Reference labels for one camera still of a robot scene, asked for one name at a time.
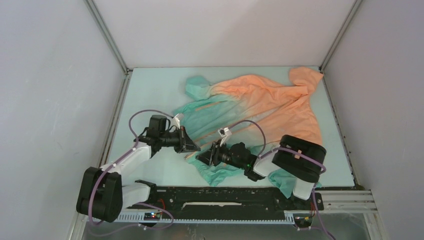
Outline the orange and teal jacket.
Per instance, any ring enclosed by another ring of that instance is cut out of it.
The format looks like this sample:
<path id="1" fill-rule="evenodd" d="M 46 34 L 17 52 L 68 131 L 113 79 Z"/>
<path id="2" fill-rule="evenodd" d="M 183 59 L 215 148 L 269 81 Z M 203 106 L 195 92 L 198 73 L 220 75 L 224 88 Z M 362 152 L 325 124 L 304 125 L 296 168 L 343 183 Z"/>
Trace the orange and teal jacket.
<path id="1" fill-rule="evenodd" d="M 217 141 L 218 130 L 226 127 L 232 132 L 229 146 L 242 142 L 255 155 L 277 147 L 284 135 L 321 145 L 311 97 L 322 78 L 320 72 L 304 66 L 289 70 L 289 85 L 257 74 L 217 83 L 192 76 L 185 82 L 191 102 L 172 113 L 183 114 L 181 124 L 202 151 Z"/>

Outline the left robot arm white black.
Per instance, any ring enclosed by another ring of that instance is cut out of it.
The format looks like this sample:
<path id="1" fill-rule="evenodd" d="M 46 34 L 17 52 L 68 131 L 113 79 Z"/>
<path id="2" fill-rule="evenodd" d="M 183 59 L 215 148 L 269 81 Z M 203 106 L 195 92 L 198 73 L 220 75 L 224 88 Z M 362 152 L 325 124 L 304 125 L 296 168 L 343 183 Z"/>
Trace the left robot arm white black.
<path id="1" fill-rule="evenodd" d="M 76 211 L 89 220 L 114 222 L 123 209 L 141 203 L 153 208 L 158 202 L 157 185 L 145 180 L 136 180 L 123 185 L 142 163 L 150 160 L 162 148 L 173 148 L 177 154 L 194 153 L 200 147 L 190 139 L 181 124 L 184 115 L 170 116 L 154 110 L 149 125 L 136 134 L 133 146 L 112 163 L 85 170 L 76 202 Z"/>

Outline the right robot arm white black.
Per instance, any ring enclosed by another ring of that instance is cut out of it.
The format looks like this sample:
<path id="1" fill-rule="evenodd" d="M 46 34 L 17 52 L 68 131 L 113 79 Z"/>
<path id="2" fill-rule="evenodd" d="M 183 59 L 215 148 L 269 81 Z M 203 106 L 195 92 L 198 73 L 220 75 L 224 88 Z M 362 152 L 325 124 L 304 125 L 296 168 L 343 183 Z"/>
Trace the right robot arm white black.
<path id="1" fill-rule="evenodd" d="M 291 204 L 297 209 L 304 209 L 311 202 L 311 194 L 320 175 L 326 171 L 326 154 L 323 146 L 286 134 L 282 136 L 279 146 L 262 155 L 251 153 L 243 142 L 228 147 L 218 140 L 195 158 L 207 166 L 227 164 L 243 170 L 243 174 L 254 182 L 284 170 L 295 178 Z"/>

